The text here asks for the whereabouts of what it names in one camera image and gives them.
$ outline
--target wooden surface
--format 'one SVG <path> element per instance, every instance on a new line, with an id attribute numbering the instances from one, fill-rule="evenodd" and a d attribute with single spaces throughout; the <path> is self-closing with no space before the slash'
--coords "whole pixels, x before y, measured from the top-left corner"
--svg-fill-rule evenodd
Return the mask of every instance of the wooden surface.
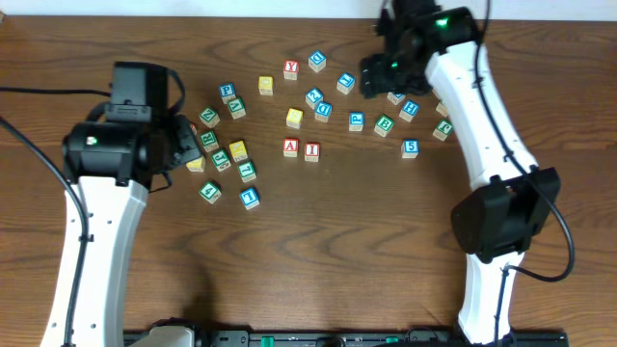
<path id="1" fill-rule="evenodd" d="M 143 329 L 170 316 L 255 330 L 405 330 L 452 325 L 463 302 L 465 255 L 449 225 L 469 193 L 464 159 L 450 136 L 432 137 L 441 117 L 431 95 L 409 124 L 381 95 L 335 90 L 343 71 L 382 40 L 369 20 L 8 17 L 0 26 L 0 85 L 106 90 L 114 61 L 176 69 L 184 108 L 199 122 L 220 110 L 220 143 L 244 139 L 257 169 L 261 205 L 245 211 L 235 165 L 205 173 L 180 168 L 173 189 L 149 198 L 128 274 L 124 326 Z M 510 311 L 517 329 L 560 329 L 572 346 L 617 343 L 617 24 L 496 22 L 488 37 L 494 76 L 524 142 L 543 167 L 555 166 L 558 205 L 577 242 L 577 267 L 560 283 L 518 277 Z M 308 67 L 320 49 L 328 66 Z M 301 63 L 282 79 L 282 62 Z M 257 77 L 275 77 L 260 96 Z M 248 116 L 232 120 L 217 86 L 233 82 Z M 305 93 L 318 87 L 334 105 L 314 121 Z M 0 94 L 0 113 L 61 163 L 65 134 L 101 98 Z M 302 129 L 285 126 L 289 107 Z M 347 131 L 349 111 L 366 113 L 362 134 Z M 382 113 L 396 120 L 373 133 Z M 319 163 L 283 158 L 282 139 L 319 142 Z M 420 139 L 415 160 L 401 140 Z M 52 175 L 7 133 L 0 136 L 0 344 L 38 345 L 51 309 L 64 240 L 65 202 Z M 208 179 L 223 187 L 210 205 Z M 550 219 L 524 265 L 561 271 L 564 241 Z"/>

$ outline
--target black cable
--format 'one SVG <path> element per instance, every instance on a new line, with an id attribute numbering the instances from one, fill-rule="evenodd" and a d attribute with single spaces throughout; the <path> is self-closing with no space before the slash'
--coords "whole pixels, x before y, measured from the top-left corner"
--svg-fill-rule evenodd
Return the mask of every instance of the black cable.
<path id="1" fill-rule="evenodd" d="M 68 300 L 68 308 L 67 308 L 67 321 L 65 326 L 65 346 L 72 346 L 72 326 L 73 326 L 73 317 L 75 315 L 75 303 L 77 302 L 77 293 L 79 291 L 79 282 L 81 280 L 81 275 L 84 268 L 84 258 L 86 255 L 86 246 L 90 241 L 88 234 L 88 218 L 86 217 L 86 210 L 84 206 L 79 202 L 77 195 L 72 190 L 70 185 L 68 185 L 67 179 L 62 175 L 60 170 L 54 165 L 54 163 L 49 159 L 45 153 L 43 153 L 35 144 L 33 144 L 28 138 L 19 132 L 19 130 L 15 129 L 8 121 L 6 121 L 2 116 L 0 116 L 0 125 L 7 129 L 11 135 L 15 136 L 22 144 L 24 144 L 28 149 L 32 150 L 35 155 L 42 161 L 43 164 L 51 171 L 56 178 L 63 185 L 65 190 L 67 191 L 70 199 L 75 204 L 75 208 L 77 209 L 77 213 L 79 214 L 79 220 L 81 222 L 81 236 L 79 237 L 79 255 L 77 256 L 77 264 L 75 266 L 75 276 L 73 277 L 73 284 L 70 289 L 70 299 Z"/>
<path id="2" fill-rule="evenodd" d="M 32 88 L 0 87 L 0 92 L 9 93 L 42 93 L 42 94 L 95 94 L 111 96 L 110 93 L 95 90 L 40 90 Z"/>
<path id="3" fill-rule="evenodd" d="M 499 289 L 499 299 L 497 302 L 497 312 L 495 316 L 494 344 L 496 345 L 498 341 L 499 315 L 501 313 L 501 305 L 503 303 L 503 293 L 505 291 L 505 283 L 506 283 L 506 278 L 508 276 L 508 271 L 515 270 L 524 275 L 530 276 L 536 280 L 541 280 L 544 282 L 557 282 L 557 281 L 564 280 L 570 275 L 570 273 L 572 273 L 572 270 L 575 266 L 575 244 L 574 244 L 574 240 L 572 239 L 572 234 L 570 232 L 570 229 L 568 228 L 568 225 L 566 224 L 565 219 L 561 215 L 561 212 L 559 212 L 555 204 L 549 199 L 549 197 L 547 197 L 547 194 L 542 190 L 542 188 L 540 188 L 533 181 L 533 179 L 529 177 L 527 172 L 524 170 L 523 166 L 521 166 L 519 161 L 515 158 L 514 152 L 512 151 L 512 149 L 510 149 L 510 147 L 506 144 L 505 139 L 503 138 L 503 135 L 499 131 L 499 127 L 496 124 L 495 118 L 493 117 L 493 114 L 491 113 L 491 108 L 489 107 L 489 103 L 486 99 L 486 95 L 484 95 L 484 90 L 482 87 L 482 77 L 480 76 L 480 71 L 479 71 L 478 66 L 479 66 L 480 48 L 482 47 L 482 44 L 484 43 L 484 39 L 486 37 L 486 33 L 489 28 L 489 23 L 491 21 L 490 14 L 491 14 L 491 0 L 487 0 L 484 27 L 482 28 L 480 38 L 477 42 L 477 47 L 475 50 L 475 58 L 473 60 L 473 69 L 475 71 L 475 85 L 478 87 L 477 90 L 478 90 L 478 93 L 480 94 L 480 99 L 482 100 L 482 105 L 484 106 L 484 110 L 486 111 L 489 122 L 491 123 L 491 127 L 495 131 L 495 134 L 499 140 L 499 143 L 501 144 L 501 146 L 503 147 L 503 150 L 505 151 L 505 157 L 507 157 L 508 160 L 517 168 L 517 170 L 521 172 L 523 179 L 531 186 L 531 188 L 533 188 L 533 190 L 536 191 L 538 196 L 540 196 L 540 198 L 542 198 L 542 200 L 547 204 L 547 206 L 550 209 L 550 212 L 552 212 L 552 214 L 555 216 L 555 219 L 557 220 L 557 223 L 559 223 L 559 225 L 561 226 L 564 237 L 566 238 L 566 242 L 568 244 L 568 264 L 566 265 L 566 268 L 563 271 L 563 273 L 561 273 L 560 275 L 557 275 L 554 277 L 543 276 L 543 275 L 539 275 L 534 272 L 531 272 L 529 270 L 526 270 L 522 267 L 514 266 L 514 265 L 506 265 L 502 269 L 501 288 Z"/>

